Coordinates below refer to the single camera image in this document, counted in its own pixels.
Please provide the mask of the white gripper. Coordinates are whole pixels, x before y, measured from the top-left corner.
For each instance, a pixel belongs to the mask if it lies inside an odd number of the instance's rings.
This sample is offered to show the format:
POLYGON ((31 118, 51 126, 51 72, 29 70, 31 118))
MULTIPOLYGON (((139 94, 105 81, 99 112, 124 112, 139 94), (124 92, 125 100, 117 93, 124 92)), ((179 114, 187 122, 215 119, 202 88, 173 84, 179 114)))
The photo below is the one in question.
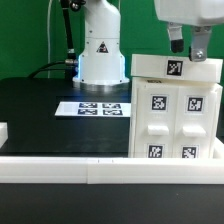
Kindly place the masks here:
POLYGON ((211 26, 224 23, 224 0, 154 0, 154 5, 158 19, 169 22, 167 32, 171 51, 180 53, 184 50, 181 24, 192 25, 189 59, 205 61, 211 26))

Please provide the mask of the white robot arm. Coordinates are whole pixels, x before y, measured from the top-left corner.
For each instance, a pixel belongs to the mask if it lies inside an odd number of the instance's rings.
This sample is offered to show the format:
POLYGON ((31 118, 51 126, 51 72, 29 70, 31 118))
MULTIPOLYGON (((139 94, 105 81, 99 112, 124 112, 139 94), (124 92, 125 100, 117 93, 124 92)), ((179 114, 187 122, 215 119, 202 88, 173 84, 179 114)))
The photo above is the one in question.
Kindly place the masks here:
MULTIPOLYGON (((212 27, 224 24, 224 0, 153 0, 155 13, 167 24, 170 50, 184 50, 182 27, 192 28, 189 59, 207 59, 212 27)), ((112 88, 126 85, 125 58, 120 52, 121 15, 108 0, 59 0, 65 22, 68 58, 75 62, 70 78, 77 86, 112 88), (85 10, 85 48, 75 53, 69 13, 85 10)))

